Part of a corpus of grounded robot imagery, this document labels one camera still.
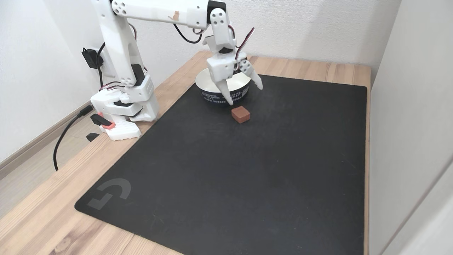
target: floor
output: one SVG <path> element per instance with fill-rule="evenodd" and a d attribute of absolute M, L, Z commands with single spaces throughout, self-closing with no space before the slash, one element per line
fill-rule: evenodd
<path fill-rule="evenodd" d="M 59 168 L 89 144 L 86 135 L 91 132 L 100 133 L 100 130 L 93 124 L 89 115 L 69 129 L 58 147 Z M 57 140 L 52 141 L 0 180 L 0 218 L 55 172 L 52 157 Z"/>

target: power adapter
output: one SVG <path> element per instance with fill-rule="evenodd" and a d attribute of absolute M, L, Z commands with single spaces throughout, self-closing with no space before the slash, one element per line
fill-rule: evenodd
<path fill-rule="evenodd" d="M 85 61 L 87 62 L 88 66 L 90 68 L 97 69 L 97 64 L 96 64 L 97 52 L 94 49 L 83 48 L 82 55 L 85 58 Z M 102 64 L 104 63 L 104 60 L 102 59 L 101 56 L 99 56 L 98 62 L 99 62 L 99 66 L 102 66 Z"/>

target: small brown block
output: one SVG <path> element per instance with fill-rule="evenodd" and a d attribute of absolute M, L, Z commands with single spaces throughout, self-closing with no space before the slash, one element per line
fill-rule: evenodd
<path fill-rule="evenodd" d="M 233 118 L 240 123 L 244 123 L 250 119 L 250 112 L 247 111 L 243 106 L 234 108 L 231 110 L 231 115 Z"/>

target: wooden table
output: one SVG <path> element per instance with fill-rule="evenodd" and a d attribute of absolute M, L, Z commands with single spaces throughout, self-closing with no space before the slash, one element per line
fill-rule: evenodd
<path fill-rule="evenodd" d="M 198 52 L 156 88 L 160 115 L 194 83 L 198 72 L 206 68 L 205 60 L 210 56 L 210 52 Z M 256 56 L 249 59 L 259 74 L 368 88 L 364 232 L 364 254 L 368 254 L 370 68 L 297 59 Z M 139 123 L 142 132 L 152 125 Z M 0 220 L 0 254 L 179 254 L 74 209 L 75 202 L 85 191 L 136 141 L 114 142 L 102 134 L 91 142 Z"/>

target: bowl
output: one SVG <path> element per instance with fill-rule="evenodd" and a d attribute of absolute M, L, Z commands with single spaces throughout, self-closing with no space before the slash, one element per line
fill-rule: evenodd
<path fill-rule="evenodd" d="M 243 99 L 249 91 L 250 77 L 243 73 L 237 73 L 226 80 L 233 102 Z M 201 91 L 202 97 L 213 104 L 228 105 L 227 100 L 222 96 L 220 90 L 211 80 L 209 70 L 206 68 L 195 78 L 195 84 Z"/>

